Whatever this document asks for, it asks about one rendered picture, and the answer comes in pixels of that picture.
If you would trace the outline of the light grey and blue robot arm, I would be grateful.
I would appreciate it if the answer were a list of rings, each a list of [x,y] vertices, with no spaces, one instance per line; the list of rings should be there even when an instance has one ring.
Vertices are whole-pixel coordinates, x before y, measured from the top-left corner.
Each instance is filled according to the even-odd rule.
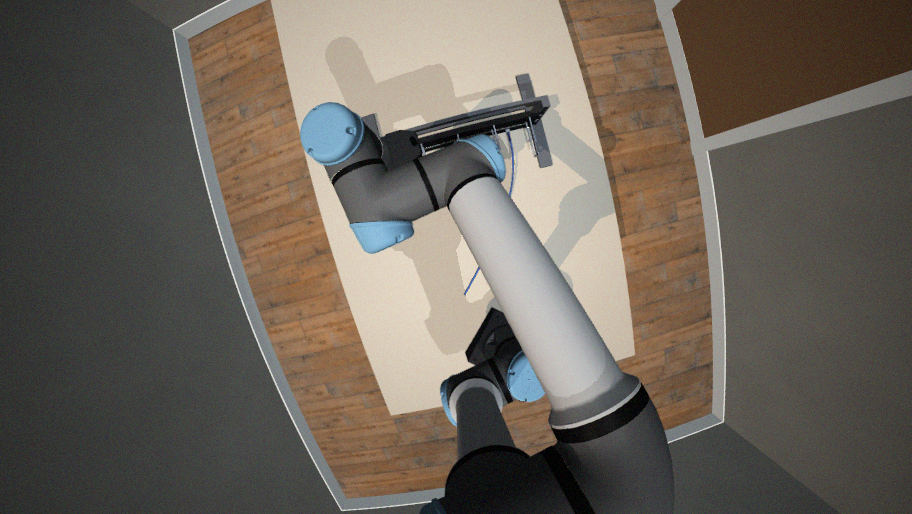
[[[621,371],[502,186],[497,143],[461,139],[388,171],[376,134],[335,102],[309,111],[300,139],[325,165],[366,253],[409,239],[413,221],[447,207],[509,323],[485,338],[485,361],[440,386],[457,427],[457,462],[445,496],[419,514],[673,514],[657,409],[639,378]],[[515,446],[502,407],[545,394],[557,443],[530,457]]]

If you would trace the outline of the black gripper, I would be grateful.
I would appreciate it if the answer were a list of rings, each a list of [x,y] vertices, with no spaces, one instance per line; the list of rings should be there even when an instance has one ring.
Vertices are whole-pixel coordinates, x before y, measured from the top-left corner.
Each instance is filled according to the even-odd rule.
[[[415,131],[398,130],[385,135],[377,137],[382,145],[382,160],[388,171],[423,156]]]

